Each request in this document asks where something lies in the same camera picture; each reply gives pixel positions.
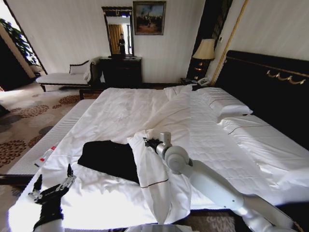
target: gold picture frame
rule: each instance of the gold picture frame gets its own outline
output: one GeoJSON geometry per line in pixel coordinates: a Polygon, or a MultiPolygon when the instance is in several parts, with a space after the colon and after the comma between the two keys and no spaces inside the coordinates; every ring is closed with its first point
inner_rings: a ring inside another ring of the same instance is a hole
{"type": "Polygon", "coordinates": [[[135,35],[163,35],[166,1],[134,1],[135,35]]]}

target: carpet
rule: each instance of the carpet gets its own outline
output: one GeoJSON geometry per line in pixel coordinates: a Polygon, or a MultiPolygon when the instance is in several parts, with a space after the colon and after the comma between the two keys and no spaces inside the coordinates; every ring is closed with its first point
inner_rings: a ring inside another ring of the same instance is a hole
{"type": "MultiPolygon", "coordinates": [[[[84,95],[85,99],[97,96],[84,95]]],[[[78,89],[48,86],[43,92],[37,83],[0,92],[0,104],[11,111],[0,117],[0,174],[5,174],[78,101],[78,89]]],[[[0,232],[9,231],[7,212],[20,194],[20,189],[0,186],[0,232]]],[[[192,213],[179,223],[200,232],[235,232],[233,217],[222,212],[192,213]]]]}

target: curtain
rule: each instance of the curtain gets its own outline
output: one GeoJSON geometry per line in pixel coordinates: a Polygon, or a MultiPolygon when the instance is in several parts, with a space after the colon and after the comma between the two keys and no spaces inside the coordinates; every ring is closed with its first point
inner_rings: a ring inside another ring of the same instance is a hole
{"type": "Polygon", "coordinates": [[[122,32],[122,26],[116,25],[116,24],[109,24],[108,30],[110,31],[110,38],[111,38],[111,44],[112,44],[112,53],[120,53],[118,42],[120,39],[120,34],[123,34],[122,32]]]}

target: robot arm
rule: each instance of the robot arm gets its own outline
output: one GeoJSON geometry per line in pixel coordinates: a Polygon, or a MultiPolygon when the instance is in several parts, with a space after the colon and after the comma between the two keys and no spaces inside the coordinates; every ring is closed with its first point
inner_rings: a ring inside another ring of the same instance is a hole
{"type": "Polygon", "coordinates": [[[244,195],[237,191],[223,176],[198,160],[191,160],[180,146],[172,146],[170,133],[161,133],[160,140],[145,140],[162,157],[174,174],[189,178],[192,186],[217,206],[231,209],[242,216],[253,232],[287,232],[293,221],[278,208],[257,195],[244,195]]]}
{"type": "Polygon", "coordinates": [[[41,191],[42,174],[34,183],[33,191],[29,196],[36,204],[42,205],[39,221],[34,225],[34,232],[64,232],[62,227],[63,214],[61,213],[61,198],[64,196],[75,181],[76,176],[68,165],[67,178],[62,184],[55,185],[41,191]]]}

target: black garment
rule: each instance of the black garment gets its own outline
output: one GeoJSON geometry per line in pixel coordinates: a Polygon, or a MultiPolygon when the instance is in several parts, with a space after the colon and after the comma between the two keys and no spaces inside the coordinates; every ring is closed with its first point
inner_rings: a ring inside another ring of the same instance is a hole
{"type": "Polygon", "coordinates": [[[120,47],[120,54],[125,54],[126,53],[126,49],[124,45],[120,45],[120,44],[125,44],[125,40],[124,39],[119,39],[118,42],[118,46],[120,47]]]}
{"type": "Polygon", "coordinates": [[[129,144],[93,141],[84,144],[78,164],[102,173],[121,177],[138,184],[136,164],[129,144]]]}

